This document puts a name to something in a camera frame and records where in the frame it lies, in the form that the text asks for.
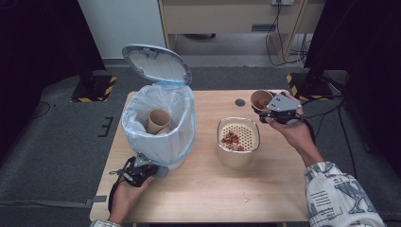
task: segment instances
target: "trash can lid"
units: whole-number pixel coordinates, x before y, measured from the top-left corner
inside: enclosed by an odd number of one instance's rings
[[[129,44],[122,50],[124,59],[140,76],[153,81],[189,84],[192,74],[183,58],[173,51],[147,44]]]

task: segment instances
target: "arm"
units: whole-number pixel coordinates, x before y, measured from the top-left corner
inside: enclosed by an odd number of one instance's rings
[[[289,93],[287,97],[301,103]],[[304,161],[310,226],[385,226],[357,180],[324,161],[305,123],[282,125],[272,119],[268,123],[284,135]]]
[[[152,179],[152,177],[149,177],[141,187],[134,187],[123,181],[115,190],[113,196],[113,209],[110,213],[108,221],[94,220],[91,224],[91,227],[122,226],[127,218],[127,215],[130,213],[142,193],[144,193],[148,188]]]

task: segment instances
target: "person's left hand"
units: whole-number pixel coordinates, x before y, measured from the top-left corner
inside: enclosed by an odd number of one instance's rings
[[[141,187],[129,185],[126,181],[120,183],[114,192],[113,209],[109,221],[122,225],[142,193],[148,188],[153,177],[149,177]]]

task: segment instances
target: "wall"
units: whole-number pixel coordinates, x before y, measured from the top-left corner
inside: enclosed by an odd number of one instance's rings
[[[157,0],[78,0],[102,59],[122,59],[127,44],[166,47]]]

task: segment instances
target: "yellow and black tape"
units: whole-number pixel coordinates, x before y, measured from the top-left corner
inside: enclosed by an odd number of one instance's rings
[[[115,81],[117,80],[117,77],[111,77],[109,84],[104,91],[104,95],[98,96],[98,97],[87,97],[87,96],[81,96],[81,97],[76,97],[72,98],[71,101],[73,102],[93,102],[93,101],[106,101],[107,98],[109,98],[110,93],[112,92],[112,89],[114,87]]]
[[[301,96],[300,94],[298,94],[299,89],[297,88],[291,75],[287,75],[287,82],[292,92],[292,95],[300,100],[313,100],[313,99],[330,100],[330,98],[327,98],[326,96]]]

